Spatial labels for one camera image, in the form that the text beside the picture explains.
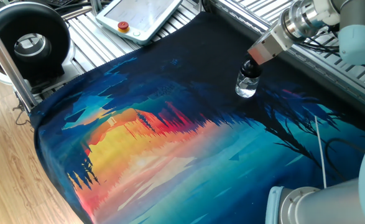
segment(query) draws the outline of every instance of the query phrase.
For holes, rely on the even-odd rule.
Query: wooden floor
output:
[[[45,175],[30,126],[15,124],[17,105],[12,88],[0,83],[0,223],[81,223]]]

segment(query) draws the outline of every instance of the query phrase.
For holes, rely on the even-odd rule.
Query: metal rail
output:
[[[37,106],[37,101],[33,97],[27,83],[22,78],[21,73],[16,67],[14,61],[12,60],[9,52],[5,48],[3,42],[0,39],[0,66],[11,79],[15,86],[16,92],[25,104],[26,108],[30,111],[33,107]]]

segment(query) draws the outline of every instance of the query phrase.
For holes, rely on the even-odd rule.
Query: metal rod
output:
[[[1,39],[0,66],[6,75],[8,75],[8,77],[11,79],[12,84],[15,86],[16,92],[20,96],[23,103],[26,105],[27,109],[30,111],[33,107],[37,106],[37,101],[35,100],[32,92],[29,90],[27,83],[22,78],[21,73],[16,67]]]
[[[98,15],[98,13],[102,11],[101,0],[91,0],[91,6],[93,8],[94,16]]]

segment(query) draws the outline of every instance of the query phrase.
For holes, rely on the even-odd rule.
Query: metal grating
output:
[[[279,18],[280,13],[294,2],[294,0],[210,1],[258,33],[264,32]],[[155,35],[152,42],[175,32],[191,21],[198,13],[199,7],[192,0],[184,0],[163,28]],[[75,12],[66,20],[75,45],[74,58],[69,66],[65,67],[65,74],[62,77],[51,87],[43,90],[41,94],[35,95],[38,101],[47,98],[77,75],[142,47],[119,37],[97,23],[89,8],[84,9],[83,12]],[[338,40],[333,34],[320,35],[316,41],[329,46],[338,45]],[[289,52],[365,103],[364,67],[348,65],[334,55],[314,52],[296,45]]]
[[[184,0],[151,42],[172,34],[190,22],[198,13],[198,7],[194,2]],[[66,23],[75,46],[75,55],[70,63],[64,64],[65,74],[53,85],[35,95],[38,102],[48,98],[78,75],[142,47],[104,28],[96,21],[91,11],[83,10],[82,13],[68,17]]]
[[[210,1],[259,34],[270,27],[284,9],[289,8],[295,2],[295,0]],[[333,34],[319,35],[315,40],[327,46],[338,46],[339,44]],[[348,65],[335,55],[314,52],[297,45],[294,45],[289,52],[365,103],[365,67]]]

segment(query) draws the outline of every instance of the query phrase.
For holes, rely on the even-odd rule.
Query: white cable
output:
[[[321,148],[321,141],[320,141],[320,134],[319,134],[319,127],[318,127],[318,118],[315,116],[315,124],[316,124],[316,132],[318,133],[318,142],[319,142],[319,150],[320,150],[320,159],[321,159],[321,171],[323,173],[323,186],[325,189],[327,188],[326,185],[326,170],[325,170],[325,160],[323,158],[323,149]]]

